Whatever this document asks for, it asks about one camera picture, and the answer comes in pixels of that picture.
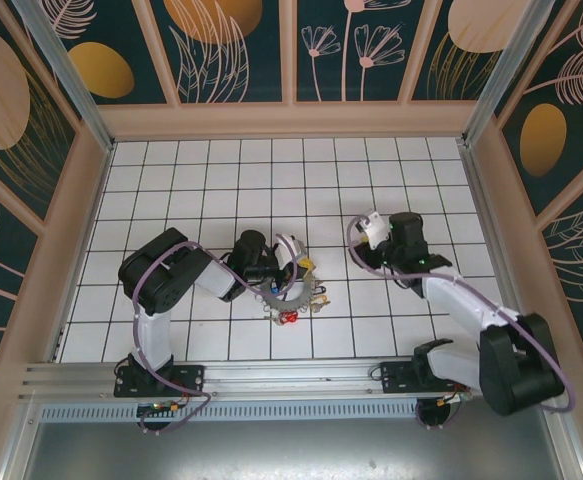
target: metal frame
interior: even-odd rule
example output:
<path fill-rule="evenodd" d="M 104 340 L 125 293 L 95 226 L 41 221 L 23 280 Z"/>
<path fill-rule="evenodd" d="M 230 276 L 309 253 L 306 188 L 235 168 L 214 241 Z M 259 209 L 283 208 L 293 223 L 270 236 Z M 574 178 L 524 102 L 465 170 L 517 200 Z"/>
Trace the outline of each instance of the metal frame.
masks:
<path fill-rule="evenodd" d="M 89 126 L 103 150 L 112 148 L 112 135 L 98 112 L 93 97 L 84 86 L 80 75 L 73 66 L 64 45 L 55 34 L 41 2 L 31 0 L 11 0 L 22 22 L 28 28 L 45 59 L 62 82 L 69 98 L 78 109 L 84 122 Z"/>

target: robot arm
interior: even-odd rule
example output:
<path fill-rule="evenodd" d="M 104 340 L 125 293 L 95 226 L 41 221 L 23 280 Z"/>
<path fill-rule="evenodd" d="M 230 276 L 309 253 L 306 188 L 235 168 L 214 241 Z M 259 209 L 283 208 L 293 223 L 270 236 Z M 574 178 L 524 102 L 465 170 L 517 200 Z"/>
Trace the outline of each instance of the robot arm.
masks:
<path fill-rule="evenodd" d="M 373 212 L 356 227 L 366 241 L 357 245 L 355 251 L 367 267 L 386 266 L 402 274 L 437 273 L 455 279 L 425 277 L 405 282 L 420 297 L 449 312 L 478 343 L 479 350 L 449 339 L 417 347 L 412 361 L 423 383 L 435 377 L 479 390 L 501 415 L 562 394 L 564 385 L 541 355 L 490 305 L 458 284 L 462 278 L 451 268 L 451 262 L 429 253 L 420 215 L 410 212 L 391 215 L 387 227 L 380 215 Z M 541 316 L 499 309 L 556 358 L 548 325 Z"/>

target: black grid line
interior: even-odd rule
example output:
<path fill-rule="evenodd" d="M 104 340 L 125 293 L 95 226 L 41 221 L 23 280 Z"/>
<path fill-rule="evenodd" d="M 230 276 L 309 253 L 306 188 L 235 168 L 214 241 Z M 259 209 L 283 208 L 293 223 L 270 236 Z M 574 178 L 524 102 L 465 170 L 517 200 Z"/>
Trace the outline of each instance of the black grid line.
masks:
<path fill-rule="evenodd" d="M 333 142 L 333 155 L 335 158 L 336 152 L 335 152 L 335 142 Z M 342 239 L 344 240 L 344 243 L 346 244 L 346 233 L 344 231 L 344 214 L 342 213 L 342 195 L 340 194 L 340 169 L 338 168 L 338 164 L 336 162 L 336 168 L 335 168 L 335 179 L 338 185 L 338 203 L 340 204 L 340 225 L 341 225 L 341 231 L 342 231 Z M 369 171 L 369 186 L 371 187 L 371 172 Z M 347 295 L 348 295 L 348 300 L 349 300 L 349 313 L 351 314 L 351 345 L 353 347 L 353 357 L 357 357 L 356 355 L 356 350 L 355 350 L 355 328 L 353 326 L 353 305 L 351 303 L 351 285 L 349 284 L 349 266 L 347 264 L 347 259 L 344 259 L 344 272 L 346 274 L 346 281 L 347 281 Z"/>

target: purple cable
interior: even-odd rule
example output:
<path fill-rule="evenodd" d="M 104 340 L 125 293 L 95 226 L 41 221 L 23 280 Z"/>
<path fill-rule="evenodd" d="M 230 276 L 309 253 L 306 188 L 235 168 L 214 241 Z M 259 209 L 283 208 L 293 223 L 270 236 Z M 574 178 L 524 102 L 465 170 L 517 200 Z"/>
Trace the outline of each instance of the purple cable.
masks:
<path fill-rule="evenodd" d="M 349 223 L 349 226 L 347 227 L 347 248 L 349 249 L 351 256 L 355 259 L 358 266 L 362 267 L 363 269 L 365 269 L 369 273 L 375 275 L 376 277 L 382 277 L 382 278 L 385 278 L 387 280 L 404 281 L 404 280 L 419 280 L 422 278 L 439 278 L 441 280 L 446 280 L 448 282 L 452 282 L 452 283 L 464 288 L 469 293 L 471 293 L 473 296 L 475 296 L 478 300 L 480 300 L 481 302 L 484 302 L 487 305 L 487 307 L 489 307 L 495 315 L 498 315 L 500 318 L 505 320 L 509 325 L 511 325 L 520 334 L 520 336 L 522 338 L 524 338 L 527 342 L 529 342 L 531 344 L 531 346 L 533 346 L 533 348 L 535 348 L 538 351 L 538 353 L 542 356 L 542 358 L 544 358 L 544 360 L 549 364 L 549 366 L 553 369 L 555 374 L 558 376 L 558 378 L 560 379 L 560 381 L 564 385 L 564 388 L 566 389 L 567 395 L 568 395 L 568 402 L 567 402 L 566 406 L 553 407 L 550 405 L 540 405 L 540 407 L 543 410 L 546 410 L 547 412 L 553 412 L 553 413 L 567 413 L 567 412 L 571 412 L 575 408 L 575 390 L 573 389 L 573 385 L 571 384 L 571 382 L 569 381 L 569 379 L 567 378 L 565 373 L 560 368 L 560 365 L 558 365 L 558 363 L 553 359 L 553 357 L 549 354 L 549 352 L 547 352 L 542 347 L 542 345 L 540 345 L 537 342 L 537 340 L 535 338 L 533 338 L 531 335 L 529 335 L 524 328 L 522 328 L 520 325 L 518 325 L 518 322 L 516 322 L 514 319 L 509 317 L 509 315 L 504 313 L 498 307 L 498 305 L 496 305 L 491 300 L 489 300 L 488 297 L 482 295 L 482 293 L 480 293 L 478 290 L 476 290 L 471 285 L 466 283 L 462 278 L 455 278 L 451 275 L 443 275 L 440 273 L 408 273 L 408 274 L 399 274 L 399 275 L 388 275 L 386 273 L 376 272 L 374 269 L 372 269 L 366 263 L 364 263 L 364 261 L 358 255 L 358 252 L 356 252 L 355 249 L 353 248 L 353 241 L 352 241 L 352 236 L 351 236 L 351 231 L 353 230 L 354 225 L 356 223 L 358 223 L 363 218 L 367 218 L 367 217 L 364 215 L 358 215 L 353 220 L 351 220 L 351 222 Z"/>
<path fill-rule="evenodd" d="M 238 281 L 238 283 L 245 286 L 248 290 L 250 290 L 258 295 L 262 295 L 263 297 L 281 296 L 281 295 L 284 295 L 285 293 L 287 293 L 289 290 L 291 290 L 291 288 L 295 284 L 295 277 L 298 274 L 298 262 L 297 262 L 297 257 L 293 254 L 293 248 L 291 247 L 289 242 L 282 235 L 278 234 L 278 238 L 282 241 L 283 245 L 289 250 L 289 252 L 291 252 L 291 257 L 293 258 L 293 275 L 291 277 L 291 282 L 289 283 L 289 285 L 287 285 L 283 290 L 281 290 L 277 294 L 271 294 L 271 293 L 263 292 L 263 291 L 258 290 L 256 288 L 253 288 L 247 282 L 242 280 L 242 278 L 240 278 L 233 270 L 231 270 L 229 267 L 227 267 L 220 259 L 218 259 L 215 255 L 213 255 L 211 252 L 206 250 L 202 245 L 200 245 L 197 242 L 181 242 L 181 243 L 174 245 L 169 250 L 167 250 L 162 255 L 160 255 L 149 266 L 149 268 L 142 274 L 142 276 L 140 277 L 140 280 L 138 281 L 138 284 L 135 286 L 135 289 L 133 290 L 133 295 L 131 296 L 131 301 L 133 302 L 133 311 L 134 311 L 134 315 L 133 315 L 133 343 L 135 345 L 136 352 L 138 353 L 138 356 L 140 357 L 140 360 L 142 361 L 142 366 L 145 368 L 145 370 L 147 370 L 151 374 L 151 376 L 153 378 L 155 378 L 160 383 L 163 383 L 164 385 L 171 387 L 172 389 L 177 390 L 178 392 L 186 393 L 190 396 L 200 396 L 200 397 L 206 398 L 204 400 L 204 402 L 202 402 L 200 405 L 198 405 L 196 408 L 194 408 L 193 411 L 191 411 L 191 413 L 189 413 L 182 420 L 178 420 L 175 423 L 171 423 L 171 424 L 167 425 L 166 427 L 164 427 L 162 430 L 156 430 L 156 431 L 149 430 L 144 424 L 144 420 L 147 418 L 148 413 L 144 414 L 140 418 L 140 426 L 142 428 L 143 433 L 146 434 L 146 433 L 152 432 L 153 435 L 158 436 L 158 435 L 160 435 L 161 432 L 168 433 L 170 431 L 173 431 L 176 428 L 179 428 L 182 425 L 184 425 L 191 417 L 197 415 L 197 413 L 200 410 L 202 410 L 204 407 L 206 407 L 207 404 L 211 401 L 211 395 L 209 395 L 206 392 L 200 392 L 198 390 L 192 390 L 190 388 L 185 388 L 185 387 L 182 387 L 180 385 L 176 385 L 175 383 L 170 382 L 166 378 L 163 378 L 162 376 L 160 376 L 149 365 L 149 361 L 148 361 L 147 357 L 144 355 L 144 352 L 142 351 L 142 347 L 140 346 L 140 322 L 139 322 L 140 304 L 138 303 L 138 297 L 140 295 L 140 290 L 144 286 L 144 283 L 147 281 L 147 278 L 149 278 L 149 275 L 151 275 L 153 273 L 153 271 L 156 268 L 158 268 L 158 266 L 160 266 L 160 264 L 162 264 L 162 262 L 167 257 L 169 257 L 173 253 L 177 252 L 178 250 L 180 250 L 182 248 L 199 248 L 203 252 L 205 252 L 207 255 L 209 255 L 214 262 L 218 263 L 222 268 L 224 268 L 227 272 L 229 272 Z"/>

